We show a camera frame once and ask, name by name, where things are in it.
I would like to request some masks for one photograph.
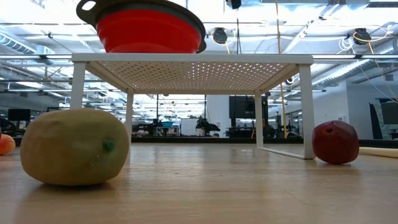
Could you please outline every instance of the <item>white table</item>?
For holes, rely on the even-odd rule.
[[[127,93],[126,128],[131,136],[134,94],[254,95],[259,149],[314,159],[314,112],[309,55],[74,54],[71,108],[81,108],[85,71]],[[300,72],[304,154],[264,147],[261,95]]]

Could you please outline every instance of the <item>white wall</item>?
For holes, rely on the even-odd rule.
[[[37,93],[28,93],[28,97],[21,97],[19,93],[0,94],[0,108],[2,109],[31,109],[46,111],[48,107],[58,107],[58,100],[51,96],[39,96]]]
[[[346,82],[343,81],[338,86],[325,89],[326,92],[324,93],[313,93],[315,125],[339,118],[349,123]],[[285,112],[289,113],[301,109],[301,101],[290,101],[285,107]],[[276,111],[282,114],[282,106],[270,109],[269,116],[276,116]]]
[[[395,95],[398,95],[397,82],[384,82],[382,78],[372,80],[376,87],[378,87],[388,97],[393,98],[393,95],[387,88],[387,83]],[[348,90],[348,105],[349,105],[349,123],[355,127],[355,130],[360,139],[373,139],[370,103],[378,102],[380,98],[387,98],[381,94],[369,82],[361,84],[352,84],[347,82]]]
[[[223,137],[223,133],[230,127],[229,95],[208,95],[206,114],[209,123],[218,124],[221,129],[218,134]]]

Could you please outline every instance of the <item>ceiling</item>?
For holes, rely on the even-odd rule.
[[[44,51],[50,54],[104,52],[103,44],[97,37],[94,27],[85,24],[77,17],[75,8],[78,2],[79,0],[2,1],[0,3],[0,34],[34,49],[37,54]],[[239,34],[243,54],[278,53],[275,4],[262,3],[273,1],[245,0],[238,12],[226,6],[224,0],[173,0],[172,2],[187,7],[204,23],[209,38],[206,39],[207,48],[203,54],[228,54],[225,45],[218,45],[212,39],[211,33],[217,27],[225,29],[228,42],[230,42],[229,51],[231,54],[236,54],[237,18],[239,18]],[[355,28],[366,28],[373,39],[380,39],[374,43],[377,54],[382,53],[378,51],[378,46],[396,38],[398,32],[397,9],[394,7],[368,7],[369,1],[367,0],[346,0],[347,4],[328,4],[328,2],[339,1],[309,0],[280,0],[279,2],[280,46],[284,54],[350,54],[353,51],[351,46],[357,54],[369,53],[367,45],[349,44],[346,49],[343,46],[343,39],[347,37],[347,34],[352,34]],[[0,53],[21,54],[1,43],[0,41]],[[58,61],[51,66],[46,65],[47,71],[44,64],[38,64],[35,61],[14,60],[7,63],[28,70],[31,74],[10,70],[8,65],[3,64],[0,66],[2,69],[0,79],[43,79],[48,78],[50,74],[50,78],[54,80],[68,80],[73,73],[73,67],[69,61]],[[328,70],[335,66],[329,64],[322,68]],[[95,80],[96,77],[88,73],[86,79]],[[70,89],[70,84],[67,82],[41,84],[43,84],[42,88],[48,90]],[[97,90],[112,88],[107,83],[86,83],[85,87]],[[13,82],[7,85],[0,83],[0,88],[36,87]],[[68,103],[65,98],[68,98],[70,94],[68,92],[53,92],[50,96]],[[112,93],[111,95],[106,91],[92,92],[87,93],[85,98],[89,103],[120,103],[121,106],[112,105],[109,110],[117,111],[116,114],[120,117],[125,114],[123,103],[126,101],[126,96],[122,93]],[[151,110],[156,104],[155,98],[156,96],[152,95],[136,97],[134,102],[139,105],[135,106],[134,115],[140,118],[154,117]],[[204,96],[174,95],[160,96],[160,98],[165,100],[161,106],[167,105],[162,108],[164,116],[186,117],[190,114],[202,114],[203,112]],[[271,99],[279,100],[280,96],[274,94]],[[186,105],[183,100],[190,100],[189,104]]]

